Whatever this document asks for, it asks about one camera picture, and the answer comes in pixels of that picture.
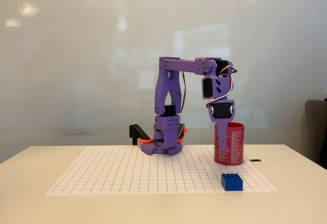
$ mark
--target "red cup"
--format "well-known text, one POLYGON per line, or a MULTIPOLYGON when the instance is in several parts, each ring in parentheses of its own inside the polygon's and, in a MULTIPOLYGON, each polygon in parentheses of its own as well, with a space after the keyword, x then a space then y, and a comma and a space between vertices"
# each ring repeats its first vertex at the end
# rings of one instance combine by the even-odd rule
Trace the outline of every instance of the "red cup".
POLYGON ((220 150, 218 130, 215 124, 215 162, 223 165, 240 165, 243 163, 244 125, 230 122, 227 126, 226 149, 220 150))

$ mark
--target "white table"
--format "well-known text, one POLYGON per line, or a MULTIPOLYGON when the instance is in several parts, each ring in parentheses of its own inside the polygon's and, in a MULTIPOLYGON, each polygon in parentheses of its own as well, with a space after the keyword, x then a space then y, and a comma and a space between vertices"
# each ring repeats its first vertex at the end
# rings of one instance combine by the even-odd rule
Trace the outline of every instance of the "white table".
POLYGON ((277 193, 45 196, 85 148, 30 147, 0 164, 0 223, 327 223, 327 171, 285 145, 244 150, 277 193))

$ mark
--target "gray chair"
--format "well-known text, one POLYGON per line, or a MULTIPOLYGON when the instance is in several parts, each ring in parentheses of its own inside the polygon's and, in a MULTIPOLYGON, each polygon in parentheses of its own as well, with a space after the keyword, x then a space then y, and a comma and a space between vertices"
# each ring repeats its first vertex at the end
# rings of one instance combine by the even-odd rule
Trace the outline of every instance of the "gray chair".
POLYGON ((308 100, 305 103, 305 109, 309 132, 309 159, 320 164, 320 153, 326 133, 327 102, 308 100))

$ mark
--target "small black object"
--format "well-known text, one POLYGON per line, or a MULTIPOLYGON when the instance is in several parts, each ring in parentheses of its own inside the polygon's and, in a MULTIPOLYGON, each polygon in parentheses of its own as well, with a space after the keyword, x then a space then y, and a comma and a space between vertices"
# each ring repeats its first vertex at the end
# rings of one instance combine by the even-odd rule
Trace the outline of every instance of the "small black object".
POLYGON ((213 104, 214 109, 214 118, 230 118, 231 111, 230 111, 230 104, 213 104))
POLYGON ((165 113, 162 114, 162 117, 172 117, 176 115, 176 106, 174 105, 165 105, 165 113))
POLYGON ((210 98, 213 95, 213 81, 210 78, 206 78, 202 81, 203 96, 210 98))
POLYGON ((184 137, 184 124, 179 124, 178 130, 177 130, 177 134, 179 135, 177 137, 178 140, 182 139, 184 137))
POLYGON ((137 124, 129 125, 129 138, 133 139, 133 145, 137 145, 137 139, 149 140, 147 133, 137 124))
MULTIPOLYGON (((216 75, 218 76, 221 70, 228 65, 228 60, 222 60, 221 58, 208 58, 213 59, 217 63, 216 75)), ((228 72, 228 68, 225 69, 221 74, 226 74, 228 72)))

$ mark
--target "purple robot arm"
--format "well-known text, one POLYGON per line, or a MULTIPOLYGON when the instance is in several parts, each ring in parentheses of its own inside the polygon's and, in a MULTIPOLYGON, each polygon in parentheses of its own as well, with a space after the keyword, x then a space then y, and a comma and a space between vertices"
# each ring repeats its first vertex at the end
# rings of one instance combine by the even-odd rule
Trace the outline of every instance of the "purple robot arm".
POLYGON ((212 99, 207 103, 210 119, 217 124, 220 148, 226 147, 227 125, 235 115, 234 100, 227 100, 232 88, 232 63, 220 58, 197 57, 193 60, 161 57, 159 75, 155 89, 154 142, 143 144, 141 150, 146 154, 181 151, 178 144, 179 115, 181 110, 181 90, 179 72, 191 72, 204 76, 202 79, 203 99, 212 99), (171 96, 171 105, 165 105, 167 94, 171 96))

